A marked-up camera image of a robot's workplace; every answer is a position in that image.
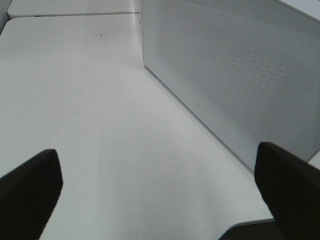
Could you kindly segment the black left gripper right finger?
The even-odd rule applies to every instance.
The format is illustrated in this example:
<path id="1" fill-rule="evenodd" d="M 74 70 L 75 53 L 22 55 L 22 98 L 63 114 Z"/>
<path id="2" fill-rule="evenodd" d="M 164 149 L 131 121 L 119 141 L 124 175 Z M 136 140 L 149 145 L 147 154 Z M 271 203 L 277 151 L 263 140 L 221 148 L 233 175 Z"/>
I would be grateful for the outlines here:
<path id="1" fill-rule="evenodd" d="M 318 168 L 272 142 L 261 142 L 254 180 L 286 240 L 320 238 Z"/>

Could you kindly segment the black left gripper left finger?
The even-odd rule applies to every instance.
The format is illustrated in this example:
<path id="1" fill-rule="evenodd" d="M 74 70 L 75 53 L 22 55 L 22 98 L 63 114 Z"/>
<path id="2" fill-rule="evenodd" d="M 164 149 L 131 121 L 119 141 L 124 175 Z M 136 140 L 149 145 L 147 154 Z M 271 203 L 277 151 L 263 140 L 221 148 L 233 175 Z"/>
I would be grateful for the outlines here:
<path id="1" fill-rule="evenodd" d="M 45 149 L 0 179 L 0 238 L 40 239 L 63 188 L 58 153 Z"/>

